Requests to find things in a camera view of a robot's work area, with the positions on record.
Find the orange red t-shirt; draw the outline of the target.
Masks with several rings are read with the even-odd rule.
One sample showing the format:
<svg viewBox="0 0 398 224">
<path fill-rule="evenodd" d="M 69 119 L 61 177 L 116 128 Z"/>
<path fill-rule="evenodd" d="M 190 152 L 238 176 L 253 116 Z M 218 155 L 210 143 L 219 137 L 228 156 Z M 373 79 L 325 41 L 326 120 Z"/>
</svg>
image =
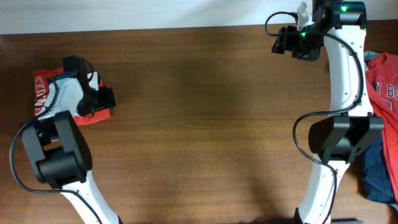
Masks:
<svg viewBox="0 0 398 224">
<path fill-rule="evenodd" d="M 109 108 L 100 109 L 91 115 L 79 115 L 77 106 L 79 101 L 83 99 L 83 89 L 77 79 L 64 78 L 57 80 L 55 84 L 49 83 L 50 78 L 62 73 L 63 68 L 61 67 L 53 70 L 40 69 L 33 73 L 36 96 L 34 103 L 35 115 L 44 112 L 45 108 L 50 106 L 52 100 L 55 100 L 55 104 L 44 115 L 44 118 L 48 118 L 58 112 L 68 111 L 79 126 L 95 124 L 111 118 L 111 110 Z"/>
</svg>

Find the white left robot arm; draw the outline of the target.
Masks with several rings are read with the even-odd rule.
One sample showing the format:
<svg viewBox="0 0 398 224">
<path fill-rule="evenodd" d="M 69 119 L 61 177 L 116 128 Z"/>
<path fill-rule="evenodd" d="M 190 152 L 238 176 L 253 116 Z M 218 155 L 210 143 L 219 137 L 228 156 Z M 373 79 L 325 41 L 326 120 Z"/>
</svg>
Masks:
<svg viewBox="0 0 398 224">
<path fill-rule="evenodd" d="M 121 223 L 97 187 L 93 159 L 79 124 L 108 119 L 116 107 L 111 88 L 82 57 L 62 60 L 59 70 L 39 70 L 36 84 L 44 91 L 37 95 L 35 115 L 17 131 L 35 178 L 49 185 L 48 190 L 32 189 L 35 194 L 61 194 L 85 223 Z"/>
</svg>

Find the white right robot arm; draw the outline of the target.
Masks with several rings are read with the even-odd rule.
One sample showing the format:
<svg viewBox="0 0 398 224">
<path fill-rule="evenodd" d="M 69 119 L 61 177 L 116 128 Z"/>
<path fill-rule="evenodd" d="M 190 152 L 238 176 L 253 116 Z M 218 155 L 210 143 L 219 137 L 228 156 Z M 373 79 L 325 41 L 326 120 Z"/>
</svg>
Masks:
<svg viewBox="0 0 398 224">
<path fill-rule="evenodd" d="M 342 177 L 384 127 L 366 87 L 366 6 L 361 1 L 314 1 L 311 6 L 303 2 L 292 17 L 295 25 L 275 33 L 272 51 L 314 61 L 325 49 L 331 90 L 329 109 L 319 112 L 321 120 L 308 132 L 310 152 L 305 156 L 313 164 L 312 172 L 293 221 L 331 223 Z"/>
</svg>

